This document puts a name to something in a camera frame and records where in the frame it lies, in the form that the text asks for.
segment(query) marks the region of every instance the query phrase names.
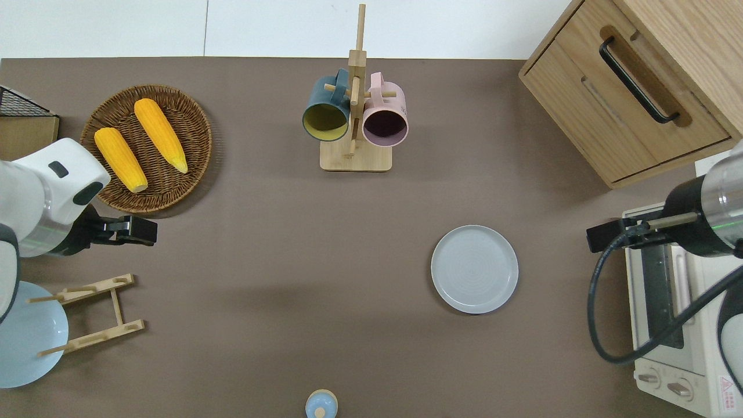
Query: mug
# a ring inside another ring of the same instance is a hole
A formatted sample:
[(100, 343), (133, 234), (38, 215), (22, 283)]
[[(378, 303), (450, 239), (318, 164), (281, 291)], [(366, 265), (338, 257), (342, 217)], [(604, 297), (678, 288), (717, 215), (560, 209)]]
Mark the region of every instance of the mug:
[[(395, 97), (382, 97), (383, 91), (394, 91)], [(371, 98), (364, 103), (362, 132), (367, 141), (378, 147), (394, 147), (408, 136), (408, 112), (405, 94), (397, 84), (385, 82), (382, 73), (371, 75)]]
[[(325, 90), (325, 84), (336, 86), (335, 91)], [(310, 93), (302, 125), (305, 131), (320, 141), (337, 141), (348, 131), (351, 104), (345, 90), (348, 88), (348, 71), (338, 70), (335, 77), (320, 78)]]

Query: yellow corn cob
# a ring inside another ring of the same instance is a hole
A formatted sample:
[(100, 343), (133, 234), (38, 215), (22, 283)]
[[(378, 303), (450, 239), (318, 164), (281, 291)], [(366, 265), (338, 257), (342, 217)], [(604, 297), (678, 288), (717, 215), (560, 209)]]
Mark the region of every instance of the yellow corn cob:
[(181, 173), (187, 173), (184, 149), (160, 106), (153, 99), (139, 99), (134, 103), (134, 114), (165, 161)]
[(142, 167), (118, 130), (115, 128), (98, 129), (94, 138), (96, 147), (127, 189), (138, 193), (147, 188), (147, 178), (144, 176)]

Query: blue mug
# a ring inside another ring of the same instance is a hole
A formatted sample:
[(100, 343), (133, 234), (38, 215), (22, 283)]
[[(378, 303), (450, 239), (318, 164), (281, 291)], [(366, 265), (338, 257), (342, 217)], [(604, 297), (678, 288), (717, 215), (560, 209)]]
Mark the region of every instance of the blue mug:
[[(325, 84), (335, 86), (335, 91), (325, 90)], [(322, 77), (315, 83), (302, 115), (302, 125), (313, 138), (337, 141), (348, 131), (351, 104), (345, 95), (347, 88), (348, 71), (344, 68), (335, 77)]]

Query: wicker basket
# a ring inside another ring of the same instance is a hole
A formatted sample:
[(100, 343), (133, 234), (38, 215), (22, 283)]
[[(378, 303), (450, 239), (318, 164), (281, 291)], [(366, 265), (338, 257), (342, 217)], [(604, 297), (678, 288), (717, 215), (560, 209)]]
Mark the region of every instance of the wicker basket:
[[(134, 115), (134, 102), (145, 97), (160, 105), (181, 140), (188, 173), (180, 173), (165, 161)], [(130, 192), (108, 166), (93, 138), (104, 127), (118, 129), (126, 139), (147, 177), (146, 190)], [(203, 178), (212, 154), (212, 129), (198, 103), (182, 91), (159, 85), (134, 86), (98, 106), (85, 124), (80, 143), (111, 175), (111, 182), (98, 194), (102, 202), (128, 213), (151, 213), (178, 203)]]

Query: black cable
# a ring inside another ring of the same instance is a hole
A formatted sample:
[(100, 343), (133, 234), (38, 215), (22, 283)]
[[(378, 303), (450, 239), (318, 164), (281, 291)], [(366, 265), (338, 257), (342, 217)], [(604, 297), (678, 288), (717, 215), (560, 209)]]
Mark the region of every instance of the black cable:
[(609, 255), (619, 248), (621, 246), (621, 243), (630, 236), (633, 236), (638, 233), (638, 231), (646, 231), (647, 225), (640, 224), (636, 225), (634, 227), (630, 227), (623, 231), (621, 234), (619, 234), (616, 238), (614, 238), (613, 241), (609, 244), (609, 246), (604, 250), (604, 252), (601, 254), (601, 257), (599, 257), (598, 262), (596, 263), (596, 268), (594, 269), (594, 273), (591, 276), (591, 285), (588, 288), (588, 331), (591, 333), (591, 342), (594, 345), (594, 348), (599, 353), (599, 356), (603, 358), (604, 360), (608, 361), (609, 363), (614, 364), (628, 364), (632, 363), (633, 361), (637, 360), (638, 358), (646, 355), (653, 349), (655, 349), (658, 345), (661, 344), (666, 338), (671, 336), (677, 329), (681, 328), (681, 326), (684, 325), (686, 321), (691, 319), (694, 315), (697, 314), (702, 308), (704, 308), (709, 302), (711, 302), (714, 298), (719, 296), (722, 292), (729, 289), (736, 283), (740, 282), (741, 279), (743, 279), (743, 266), (738, 267), (737, 269), (733, 270), (732, 272), (728, 273), (725, 277), (722, 278), (719, 282), (715, 283), (714, 286), (710, 287), (705, 293), (703, 293), (699, 298), (694, 300), (684, 311), (676, 318), (673, 319), (662, 331), (660, 331), (656, 335), (651, 335), (650, 339), (640, 346), (640, 348), (625, 354), (623, 356), (614, 356), (612, 354), (609, 354), (604, 350), (603, 346), (601, 345), (601, 342), (599, 341), (598, 334), (596, 333), (596, 318), (594, 314), (594, 305), (595, 305), (595, 299), (596, 299), (596, 285), (598, 284), (599, 275), (601, 274), (601, 270), (603, 269), (604, 263), (606, 263), (606, 259), (609, 258)]

